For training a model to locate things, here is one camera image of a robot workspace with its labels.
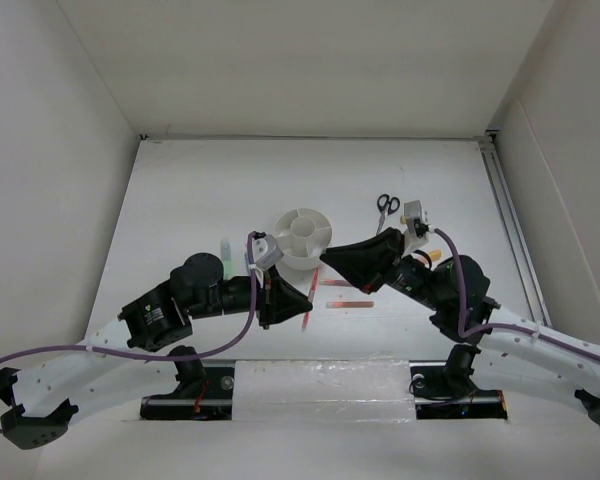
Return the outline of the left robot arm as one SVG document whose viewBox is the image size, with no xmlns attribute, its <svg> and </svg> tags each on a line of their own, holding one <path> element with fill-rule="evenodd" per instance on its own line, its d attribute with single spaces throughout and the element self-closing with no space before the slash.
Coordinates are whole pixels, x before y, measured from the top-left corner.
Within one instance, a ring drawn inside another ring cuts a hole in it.
<svg viewBox="0 0 600 480">
<path fill-rule="evenodd" d="M 29 369 L 0 369 L 0 435 L 21 450 L 41 448 L 73 424 L 130 400 L 156 396 L 200 403 L 213 381 L 182 340 L 198 319 L 244 313 L 262 328 L 312 309 L 275 267 L 224 279 L 210 253 L 189 257 L 118 317 L 58 357 Z"/>
</svg>

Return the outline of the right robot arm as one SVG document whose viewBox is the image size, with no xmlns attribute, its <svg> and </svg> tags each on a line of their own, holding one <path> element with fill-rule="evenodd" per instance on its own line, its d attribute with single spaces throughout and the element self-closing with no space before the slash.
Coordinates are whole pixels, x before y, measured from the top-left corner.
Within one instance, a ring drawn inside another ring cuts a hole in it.
<svg viewBox="0 0 600 480">
<path fill-rule="evenodd" d="M 454 344 L 441 371 L 415 379 L 414 396 L 437 405 L 479 391 L 516 391 L 569 406 L 600 426 L 600 345 L 525 319 L 489 297 L 489 279 L 453 250 L 431 267 L 389 228 L 356 244 L 332 247 L 324 264 L 365 294 L 388 286 L 429 309 L 433 326 Z"/>
</svg>

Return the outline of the pink highlighter pen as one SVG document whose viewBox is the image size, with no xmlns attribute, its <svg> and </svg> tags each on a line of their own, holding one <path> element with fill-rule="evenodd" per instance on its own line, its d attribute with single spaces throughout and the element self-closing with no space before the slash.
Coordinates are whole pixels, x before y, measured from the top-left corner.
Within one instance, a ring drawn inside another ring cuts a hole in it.
<svg viewBox="0 0 600 480">
<path fill-rule="evenodd" d="M 311 305 L 313 305 L 314 296 L 315 296 L 316 289 L 317 289 L 317 286 L 319 283 L 319 276 L 320 276 L 320 267 L 316 268 L 314 271 L 312 281 L 310 284 L 310 288 L 309 288 L 309 291 L 307 294 L 307 299 L 311 303 Z M 307 330 L 312 308 L 309 311 L 304 313 L 303 320 L 301 323 L 301 332 L 303 332 L 303 333 L 306 332 L 306 330 Z"/>
</svg>

